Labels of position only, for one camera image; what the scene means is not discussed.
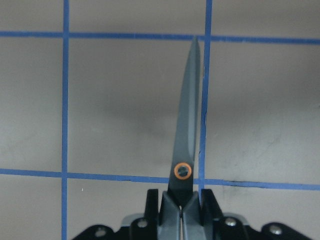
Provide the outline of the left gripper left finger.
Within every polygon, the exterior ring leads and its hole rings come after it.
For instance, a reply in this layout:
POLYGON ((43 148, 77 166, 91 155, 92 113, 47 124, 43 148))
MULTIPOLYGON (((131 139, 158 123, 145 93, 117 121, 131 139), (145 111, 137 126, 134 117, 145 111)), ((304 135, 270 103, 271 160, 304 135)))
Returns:
POLYGON ((128 226, 122 226, 118 231, 111 227, 96 224, 88 227, 75 240, 157 240, 158 239, 158 199, 157 189, 147 191, 144 214, 135 218, 128 226))

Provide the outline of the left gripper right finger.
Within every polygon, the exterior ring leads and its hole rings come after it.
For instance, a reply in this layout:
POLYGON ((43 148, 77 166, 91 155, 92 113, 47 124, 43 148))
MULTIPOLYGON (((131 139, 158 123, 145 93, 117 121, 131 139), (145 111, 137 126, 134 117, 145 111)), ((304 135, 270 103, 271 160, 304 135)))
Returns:
POLYGON ((309 237, 280 222, 253 229, 239 216, 224 214, 210 189, 201 190, 202 223, 208 240, 308 240, 309 237))

